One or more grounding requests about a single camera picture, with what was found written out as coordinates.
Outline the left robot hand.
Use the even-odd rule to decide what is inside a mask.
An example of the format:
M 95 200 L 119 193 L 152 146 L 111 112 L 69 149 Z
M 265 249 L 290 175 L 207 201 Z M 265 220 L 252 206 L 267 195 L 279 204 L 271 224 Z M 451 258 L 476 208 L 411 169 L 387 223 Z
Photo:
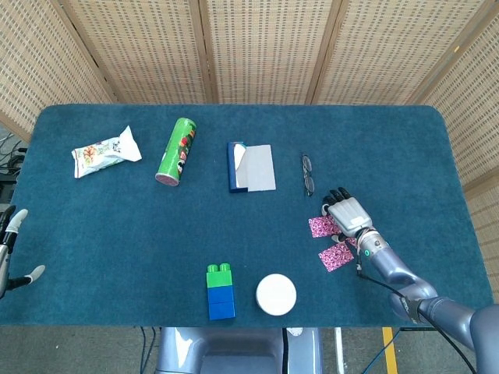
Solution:
M 21 209 L 17 213 L 15 210 L 16 206 L 11 205 L 1 214 L 1 298 L 7 291 L 13 291 L 37 281 L 46 269 L 45 265 L 40 265 L 22 277 L 9 277 L 10 259 L 19 228 L 28 214 L 27 209 Z

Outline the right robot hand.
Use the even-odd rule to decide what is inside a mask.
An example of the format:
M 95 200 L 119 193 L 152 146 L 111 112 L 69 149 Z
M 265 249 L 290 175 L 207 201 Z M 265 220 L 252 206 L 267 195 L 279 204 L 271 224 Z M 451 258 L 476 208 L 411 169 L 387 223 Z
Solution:
M 360 233 L 373 227 L 370 215 L 359 201 L 342 187 L 331 189 L 323 198 L 321 213 L 323 217 L 331 217 L 338 227 L 338 233 L 332 235 L 335 242 L 357 238 Z

